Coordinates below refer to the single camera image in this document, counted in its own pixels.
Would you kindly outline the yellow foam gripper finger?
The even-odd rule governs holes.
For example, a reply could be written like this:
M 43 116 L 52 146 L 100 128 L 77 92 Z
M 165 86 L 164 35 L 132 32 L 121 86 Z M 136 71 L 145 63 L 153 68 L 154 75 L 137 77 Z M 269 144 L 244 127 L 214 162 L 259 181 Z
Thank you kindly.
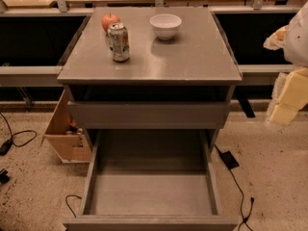
M 268 125 L 288 125 L 308 104 L 308 69 L 280 73 L 267 110 Z

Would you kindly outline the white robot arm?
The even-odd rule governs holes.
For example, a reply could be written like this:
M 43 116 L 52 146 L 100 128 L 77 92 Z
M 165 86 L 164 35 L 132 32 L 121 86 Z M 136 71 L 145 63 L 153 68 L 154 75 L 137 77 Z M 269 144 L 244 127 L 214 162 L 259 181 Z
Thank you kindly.
M 288 125 L 308 104 L 308 2 L 288 25 L 271 34 L 263 46 L 282 49 L 287 62 L 297 66 L 289 74 L 280 73 L 269 103 L 268 127 L 278 129 Z

